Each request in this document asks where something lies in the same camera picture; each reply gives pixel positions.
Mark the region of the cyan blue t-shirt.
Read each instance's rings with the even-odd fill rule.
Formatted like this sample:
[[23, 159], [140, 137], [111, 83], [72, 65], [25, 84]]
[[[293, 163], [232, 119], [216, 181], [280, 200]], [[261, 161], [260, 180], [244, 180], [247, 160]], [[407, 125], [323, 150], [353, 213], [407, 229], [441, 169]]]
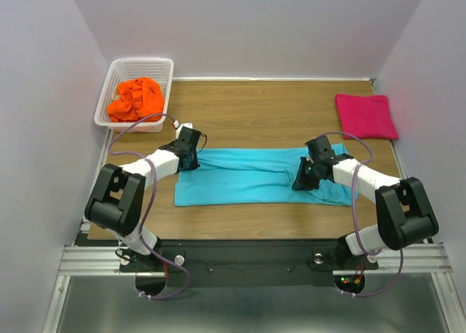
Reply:
[[297, 191], [300, 158], [307, 148], [203, 149], [200, 167], [179, 173], [174, 205], [306, 203], [350, 206], [351, 189], [329, 180], [319, 188]]

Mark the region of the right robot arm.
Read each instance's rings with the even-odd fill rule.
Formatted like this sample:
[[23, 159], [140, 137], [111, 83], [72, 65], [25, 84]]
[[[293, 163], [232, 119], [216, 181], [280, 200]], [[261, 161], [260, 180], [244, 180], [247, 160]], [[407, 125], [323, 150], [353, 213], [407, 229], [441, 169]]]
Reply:
[[[438, 220], [419, 179], [388, 176], [347, 153], [337, 154], [326, 135], [313, 138], [306, 146], [308, 154], [300, 158], [294, 190], [318, 189], [324, 181], [351, 189], [355, 231], [337, 240], [335, 259], [339, 265], [352, 267], [362, 255], [376, 256], [385, 249], [401, 250], [438, 234]], [[356, 194], [374, 203], [375, 225], [359, 228]]]

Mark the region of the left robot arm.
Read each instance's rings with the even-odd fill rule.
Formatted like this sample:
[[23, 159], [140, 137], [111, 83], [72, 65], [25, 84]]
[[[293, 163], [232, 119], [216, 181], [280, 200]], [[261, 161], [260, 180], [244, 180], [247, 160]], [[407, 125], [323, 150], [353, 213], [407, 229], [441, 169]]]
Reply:
[[181, 266], [162, 256], [157, 248], [160, 239], [145, 226], [148, 212], [142, 212], [143, 198], [151, 187], [149, 211], [154, 203], [157, 182], [183, 171], [197, 169], [197, 145], [202, 133], [192, 124], [176, 129], [175, 140], [135, 162], [104, 165], [96, 178], [84, 209], [84, 217], [109, 230], [120, 242], [137, 254], [137, 262], [145, 270], [155, 270], [161, 263]]

